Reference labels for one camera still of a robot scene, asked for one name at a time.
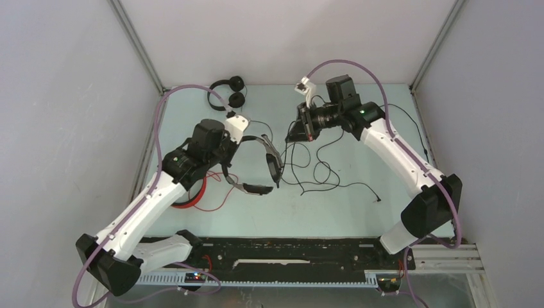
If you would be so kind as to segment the black headset with microphone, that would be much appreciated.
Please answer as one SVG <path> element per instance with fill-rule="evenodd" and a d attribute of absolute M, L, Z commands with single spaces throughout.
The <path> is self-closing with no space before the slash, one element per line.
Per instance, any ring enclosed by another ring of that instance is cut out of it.
<path fill-rule="evenodd" d="M 237 114 L 235 112 L 229 112 L 228 118 L 234 115 L 237 115 Z M 275 183 L 276 188 L 279 188 L 280 181 L 282 179 L 282 175 L 284 171 L 284 166 L 285 166 L 282 160 L 281 154 L 278 152 L 278 150 L 275 148 L 274 144 L 272 143 L 272 140 L 266 134 L 262 134 L 261 136 L 244 134 L 242 141 L 239 144 L 239 147 L 242 143 L 249 142 L 249 141 L 259 142 L 264 147 L 266 151 L 266 163 L 269 169 L 270 177 L 272 181 Z M 274 189 L 274 187 L 272 186 L 253 185 L 253 184 L 247 184 L 244 182 L 239 183 L 230 176 L 229 168 L 230 167 L 221 166 L 225 179 L 227 180 L 229 184 L 234 186 L 234 188 L 246 194 L 254 194 L 254 195 L 262 196 L 262 195 L 269 194 Z"/>

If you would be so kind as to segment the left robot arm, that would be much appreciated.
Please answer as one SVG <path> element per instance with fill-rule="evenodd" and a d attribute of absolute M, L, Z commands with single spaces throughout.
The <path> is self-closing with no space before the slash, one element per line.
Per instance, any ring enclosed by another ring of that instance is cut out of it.
<path fill-rule="evenodd" d="M 178 198 L 203 179 L 207 171 L 232 157 L 250 120 L 236 115 L 225 122 L 200 121 L 192 137 L 160 155 L 157 172 L 146 188 L 95 236 L 82 234 L 76 249 L 83 269 L 112 296 L 127 293 L 143 273 L 174 262 L 195 267 L 203 258 L 200 240 L 182 230 L 153 244 L 141 239 Z"/>

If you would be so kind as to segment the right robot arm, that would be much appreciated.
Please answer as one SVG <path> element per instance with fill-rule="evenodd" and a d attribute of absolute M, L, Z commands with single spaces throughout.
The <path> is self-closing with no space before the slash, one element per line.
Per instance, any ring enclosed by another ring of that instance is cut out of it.
<path fill-rule="evenodd" d="M 398 252 L 446 222 L 458 220 L 462 181 L 455 174 L 445 176 L 415 153 L 386 119 L 383 108 L 362 103 L 351 77 L 332 78 L 326 87 L 330 100 L 317 107 L 312 101 L 315 84 L 304 77 L 295 85 L 305 101 L 297 106 L 296 121 L 285 140 L 314 141 L 322 130 L 339 126 L 372 149 L 404 182 L 412 200 L 373 251 L 375 264 L 390 268 L 398 261 Z"/>

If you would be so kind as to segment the red headphones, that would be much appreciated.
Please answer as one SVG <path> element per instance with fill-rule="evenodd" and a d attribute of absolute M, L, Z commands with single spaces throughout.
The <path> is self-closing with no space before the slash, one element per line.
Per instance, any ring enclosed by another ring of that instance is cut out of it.
<path fill-rule="evenodd" d="M 219 209 L 221 209 L 225 203 L 227 202 L 229 196 L 231 195 L 232 191 L 234 190 L 234 186 L 231 186 L 229 191 L 226 193 L 225 197 L 223 198 L 223 201 L 221 204 L 213 209 L 202 209 L 198 206 L 198 203 L 201 201 L 201 199 L 204 197 L 207 189 L 207 182 L 208 179 L 211 178 L 217 182 L 221 182 L 221 175 L 218 172 L 215 171 L 208 171 L 207 175 L 202 180 L 202 185 L 199 188 L 198 192 L 194 196 L 190 196 L 190 193 L 187 193 L 188 200 L 187 201 L 176 201 L 174 202 L 171 207 L 174 209 L 196 209 L 198 211 L 202 212 L 215 212 Z"/>

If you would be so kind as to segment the black mounting rail base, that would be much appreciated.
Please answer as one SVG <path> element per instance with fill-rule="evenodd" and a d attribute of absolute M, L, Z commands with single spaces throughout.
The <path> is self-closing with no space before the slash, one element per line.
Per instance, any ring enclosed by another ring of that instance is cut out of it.
<path fill-rule="evenodd" d="M 184 264 L 222 283 L 363 284 L 371 271 L 396 278 L 415 269 L 412 252 L 388 254 L 378 239 L 204 237 Z"/>

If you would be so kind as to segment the left aluminium corner post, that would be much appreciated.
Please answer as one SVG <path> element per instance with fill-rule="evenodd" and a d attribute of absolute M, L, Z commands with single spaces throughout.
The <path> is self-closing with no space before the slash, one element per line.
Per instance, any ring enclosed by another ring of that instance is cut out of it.
<path fill-rule="evenodd" d="M 123 31 L 125 32 L 125 35 L 135 51 L 135 54 L 137 55 L 141 64 L 144 66 L 144 70 L 150 77 L 152 84 L 156 88 L 157 92 L 162 96 L 165 93 L 166 88 L 162 83 L 155 66 L 153 65 L 151 57 L 148 55 L 148 52 L 146 51 L 146 48 L 140 39 L 137 30 L 135 29 L 135 26 L 132 23 L 125 6 L 120 0 L 108 0 L 107 2 L 118 19 Z"/>

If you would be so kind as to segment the aluminium corner post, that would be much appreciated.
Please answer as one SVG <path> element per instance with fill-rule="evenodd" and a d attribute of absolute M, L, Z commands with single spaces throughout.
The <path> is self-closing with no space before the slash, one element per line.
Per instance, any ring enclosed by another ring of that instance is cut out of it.
<path fill-rule="evenodd" d="M 448 34 L 451 32 L 451 29 L 453 28 L 454 23 L 456 22 L 456 20 L 458 20 L 462 10 L 464 9 L 467 3 L 468 3 L 467 0 L 454 1 L 451 9 L 449 10 L 444 22 L 442 23 L 438 31 L 438 34 L 433 40 L 427 54 L 425 55 L 419 69 L 417 70 L 417 73 L 412 83 L 410 84 L 410 88 L 412 91 L 416 91 L 416 89 L 420 86 L 428 69 L 430 68 L 436 55 L 438 54 L 441 46 L 443 45 L 444 41 L 448 37 Z"/>
<path fill-rule="evenodd" d="M 107 2 L 118 19 L 123 31 L 125 32 L 125 35 L 135 51 L 135 54 L 137 55 L 141 64 L 144 66 L 144 70 L 150 77 L 152 84 L 156 88 L 157 92 L 162 96 L 165 93 L 166 88 L 162 83 L 155 66 L 153 65 L 151 57 L 148 55 L 148 52 L 146 51 L 146 48 L 140 39 L 137 30 L 135 29 L 135 26 L 132 23 L 125 6 L 120 0 L 108 0 Z"/>

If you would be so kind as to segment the right aluminium corner post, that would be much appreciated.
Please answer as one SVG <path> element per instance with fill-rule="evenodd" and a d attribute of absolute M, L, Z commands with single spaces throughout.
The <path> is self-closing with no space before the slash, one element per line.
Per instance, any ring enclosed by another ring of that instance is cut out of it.
<path fill-rule="evenodd" d="M 412 91 L 416 91 L 416 89 L 420 86 L 428 69 L 430 68 L 436 55 L 438 54 L 441 46 L 443 45 L 444 41 L 448 37 L 448 34 L 451 32 L 451 29 L 453 28 L 454 23 L 456 22 L 456 20 L 458 20 L 462 10 L 464 9 L 467 3 L 468 3 L 467 0 L 454 1 L 451 9 L 449 10 L 444 22 L 442 23 L 438 31 L 438 34 L 433 40 L 427 54 L 425 55 L 419 69 L 417 70 L 417 73 L 412 83 L 410 84 L 410 88 Z"/>

